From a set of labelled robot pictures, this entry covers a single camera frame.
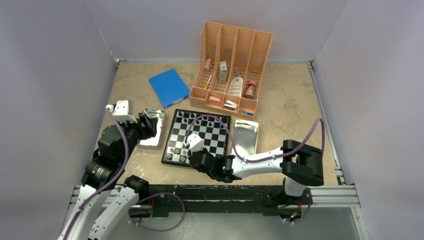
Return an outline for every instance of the blue book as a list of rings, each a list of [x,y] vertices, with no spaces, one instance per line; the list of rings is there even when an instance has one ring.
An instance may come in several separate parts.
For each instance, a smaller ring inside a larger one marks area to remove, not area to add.
[[[164,108],[168,108],[189,97],[190,90],[175,68],[153,76],[148,81]]]

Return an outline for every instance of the white wall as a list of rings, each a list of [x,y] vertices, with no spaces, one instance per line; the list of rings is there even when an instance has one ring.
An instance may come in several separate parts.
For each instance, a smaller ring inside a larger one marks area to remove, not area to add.
[[[113,56],[197,61],[205,21],[273,33],[269,61],[315,59],[347,0],[87,0]]]
[[[83,1],[1,1],[0,239],[59,236],[115,68]]]
[[[349,0],[314,72],[375,240],[423,239],[424,2]]]

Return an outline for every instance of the floor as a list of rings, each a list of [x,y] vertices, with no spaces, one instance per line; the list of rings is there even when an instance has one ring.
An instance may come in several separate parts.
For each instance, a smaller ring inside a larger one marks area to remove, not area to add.
[[[132,100],[135,115],[144,108],[163,109],[148,79],[172,68],[176,69],[183,81],[191,88],[199,71],[198,63],[121,63],[109,103],[116,103],[117,100]],[[168,120],[165,120],[163,128],[165,132],[161,148],[134,149],[119,183],[123,183],[124,179],[131,175],[137,175],[149,181],[150,184],[228,184],[212,180],[206,174],[189,167],[161,163],[175,109],[210,113],[210,111],[191,107],[188,99],[167,108],[165,112]],[[287,139],[301,142],[315,119],[320,116],[320,108],[307,66],[305,64],[268,64],[262,78],[256,114],[252,119],[259,123],[256,153],[280,147],[283,140]],[[101,130],[112,124],[109,117],[105,116]],[[321,147],[320,128],[317,127],[307,144]],[[325,145],[327,148],[323,156],[324,184],[339,185],[328,140]],[[280,185],[283,178],[284,175],[280,173],[267,173],[246,177],[229,184]]]

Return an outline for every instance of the table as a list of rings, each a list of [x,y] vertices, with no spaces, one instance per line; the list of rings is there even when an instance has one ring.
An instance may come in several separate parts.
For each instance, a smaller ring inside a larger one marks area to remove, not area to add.
[[[109,104],[117,100],[132,100],[134,115],[144,108],[163,109],[148,79],[169,69],[175,68],[189,88],[192,87],[198,71],[198,63],[145,63],[121,62]],[[258,174],[233,183],[217,182],[206,174],[190,167],[180,167],[161,163],[166,138],[171,127],[175,109],[187,109],[212,113],[190,106],[186,99],[167,109],[161,148],[157,150],[136,147],[128,161],[125,172],[118,183],[137,175],[150,184],[176,185],[281,185],[285,177],[280,173]],[[315,119],[320,117],[320,108],[314,86],[306,64],[267,64],[263,74],[257,112],[252,121],[259,123],[256,153],[262,153],[282,146],[283,140],[301,142],[310,130]],[[237,117],[231,117],[231,131]],[[105,115],[100,130],[112,125]],[[307,144],[321,147],[321,128],[317,127]],[[326,139],[323,156],[324,184],[339,185],[334,168],[331,150]]]

